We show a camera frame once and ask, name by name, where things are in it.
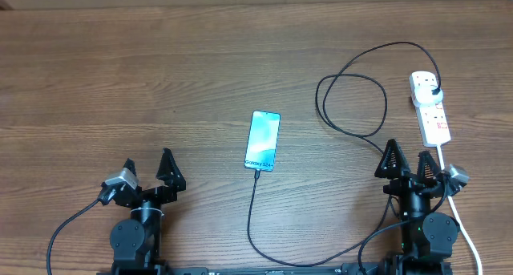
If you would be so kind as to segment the Samsung Galaxy smartphone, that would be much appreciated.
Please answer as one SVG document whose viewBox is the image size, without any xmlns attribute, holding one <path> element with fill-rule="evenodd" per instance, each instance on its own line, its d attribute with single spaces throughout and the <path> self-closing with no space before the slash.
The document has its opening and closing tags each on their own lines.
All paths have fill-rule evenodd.
<svg viewBox="0 0 513 275">
<path fill-rule="evenodd" d="M 244 166 L 271 172 L 275 166 L 281 115 L 269 111 L 254 111 L 248 133 Z"/>
</svg>

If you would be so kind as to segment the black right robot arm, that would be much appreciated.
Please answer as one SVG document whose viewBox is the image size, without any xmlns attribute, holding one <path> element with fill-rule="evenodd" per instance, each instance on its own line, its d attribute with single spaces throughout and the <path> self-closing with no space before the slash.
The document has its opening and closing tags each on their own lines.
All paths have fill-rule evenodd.
<svg viewBox="0 0 513 275">
<path fill-rule="evenodd" d="M 452 273 L 445 260 L 452 255 L 460 225 L 438 209 L 461 186 L 428 151 L 418 158 L 418 170 L 412 172 L 398 142 L 390 139 L 374 173 L 390 181 L 383 192 L 398 198 L 402 236 L 402 251 L 383 258 L 377 274 Z"/>
</svg>

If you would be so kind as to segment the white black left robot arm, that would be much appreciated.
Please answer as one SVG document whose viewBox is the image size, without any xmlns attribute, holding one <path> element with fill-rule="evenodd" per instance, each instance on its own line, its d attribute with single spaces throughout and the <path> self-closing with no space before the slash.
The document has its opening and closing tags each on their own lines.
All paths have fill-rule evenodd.
<svg viewBox="0 0 513 275">
<path fill-rule="evenodd" d="M 130 217 L 111 230 L 112 274 L 173 273 L 160 257 L 162 206 L 177 201 L 177 193 L 186 189 L 186 181 L 168 148 L 163 149 L 156 179 L 162 182 L 160 186 L 142 189 L 135 162 L 127 159 L 121 171 L 102 182 L 99 201 L 103 205 L 113 201 L 130 209 Z"/>
</svg>

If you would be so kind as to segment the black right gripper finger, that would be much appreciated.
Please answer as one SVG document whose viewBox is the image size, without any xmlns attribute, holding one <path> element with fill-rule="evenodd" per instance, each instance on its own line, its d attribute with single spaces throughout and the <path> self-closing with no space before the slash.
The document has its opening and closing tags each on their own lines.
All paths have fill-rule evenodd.
<svg viewBox="0 0 513 275">
<path fill-rule="evenodd" d="M 429 151 L 422 151 L 418 154 L 417 182 L 436 183 L 440 167 L 435 162 Z"/>
<path fill-rule="evenodd" d="M 406 177 L 409 174 L 410 166 L 397 140 L 388 140 L 374 176 L 377 178 L 397 179 Z"/>
</svg>

